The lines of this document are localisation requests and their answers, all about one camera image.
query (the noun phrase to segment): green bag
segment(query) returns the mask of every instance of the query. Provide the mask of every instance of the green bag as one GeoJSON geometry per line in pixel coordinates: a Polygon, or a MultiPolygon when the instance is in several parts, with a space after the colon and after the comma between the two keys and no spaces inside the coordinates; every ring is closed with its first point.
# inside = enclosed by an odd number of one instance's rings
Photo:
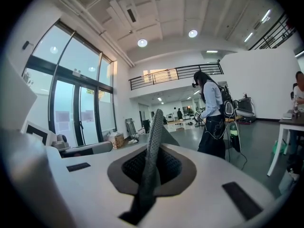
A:
{"type": "MultiPolygon", "coordinates": [[[[286,144],[286,142],[283,140],[282,148],[281,148],[280,153],[284,153],[286,147],[287,147],[287,144],[286,144]]],[[[276,142],[275,142],[275,145],[274,145],[273,148],[272,148],[272,152],[273,152],[273,153],[276,152],[276,148],[277,148],[277,140],[276,140],[276,142]]]]}

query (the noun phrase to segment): gray floor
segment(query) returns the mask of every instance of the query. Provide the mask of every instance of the gray floor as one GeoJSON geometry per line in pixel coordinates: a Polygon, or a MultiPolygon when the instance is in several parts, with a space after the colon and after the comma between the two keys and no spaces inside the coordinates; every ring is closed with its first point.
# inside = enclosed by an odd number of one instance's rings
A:
{"type": "MultiPolygon", "coordinates": [[[[179,142],[180,146],[197,150],[202,133],[203,127],[171,132],[171,135],[179,142]]],[[[267,176],[274,156],[272,148],[278,138],[278,134],[279,124],[274,122],[256,121],[251,125],[240,125],[242,153],[248,159],[243,172],[262,183],[275,197],[280,196],[278,185],[286,170],[288,158],[288,155],[280,155],[272,175],[270,177],[267,176]]],[[[139,142],[145,143],[147,139],[148,134],[140,135],[139,142]]],[[[230,149],[229,151],[226,150],[227,161],[229,161],[229,153],[230,163],[241,169],[246,161],[245,158],[234,149],[230,149]]]]}

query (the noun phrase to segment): person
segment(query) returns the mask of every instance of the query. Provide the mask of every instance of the person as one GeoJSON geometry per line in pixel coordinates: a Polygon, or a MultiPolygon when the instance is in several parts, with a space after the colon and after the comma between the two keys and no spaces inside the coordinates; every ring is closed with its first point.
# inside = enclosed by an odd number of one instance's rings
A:
{"type": "Polygon", "coordinates": [[[178,117],[178,119],[182,119],[182,113],[181,113],[181,109],[180,108],[177,111],[177,117],[178,117]]]}
{"type": "Polygon", "coordinates": [[[201,71],[194,74],[194,81],[195,85],[201,87],[201,98],[206,104],[205,111],[200,115],[200,118],[206,118],[206,121],[198,151],[225,159],[226,147],[223,140],[225,117],[221,113],[223,100],[219,86],[201,71]]]}
{"type": "MultiPolygon", "coordinates": [[[[304,109],[304,74],[301,71],[296,72],[295,79],[297,82],[297,86],[294,87],[294,96],[297,96],[298,108],[304,109]]],[[[288,164],[293,164],[297,159],[298,152],[298,137],[299,131],[290,130],[290,155],[288,157],[288,164]]],[[[304,159],[304,148],[302,147],[301,152],[299,154],[301,159],[304,159]]]]}
{"type": "Polygon", "coordinates": [[[174,108],[173,110],[173,117],[174,117],[174,120],[177,121],[179,118],[177,116],[177,110],[176,110],[176,107],[174,108]]]}

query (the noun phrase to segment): black pants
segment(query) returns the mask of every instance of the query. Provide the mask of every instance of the black pants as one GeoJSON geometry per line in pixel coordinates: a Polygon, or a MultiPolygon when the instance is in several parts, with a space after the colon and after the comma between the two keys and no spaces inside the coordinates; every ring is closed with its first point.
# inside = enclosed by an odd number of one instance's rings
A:
{"type": "Polygon", "coordinates": [[[222,136],[224,130],[225,118],[222,115],[208,116],[198,151],[225,159],[226,147],[222,136]]]}

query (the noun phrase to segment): glass door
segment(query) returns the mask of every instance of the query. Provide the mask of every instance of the glass door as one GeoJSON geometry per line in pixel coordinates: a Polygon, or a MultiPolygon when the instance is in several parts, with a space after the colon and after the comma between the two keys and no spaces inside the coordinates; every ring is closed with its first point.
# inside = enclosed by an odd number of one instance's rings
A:
{"type": "Polygon", "coordinates": [[[50,130],[66,136],[71,147],[94,144],[98,138],[94,87],[56,77],[50,104],[50,130]]]}

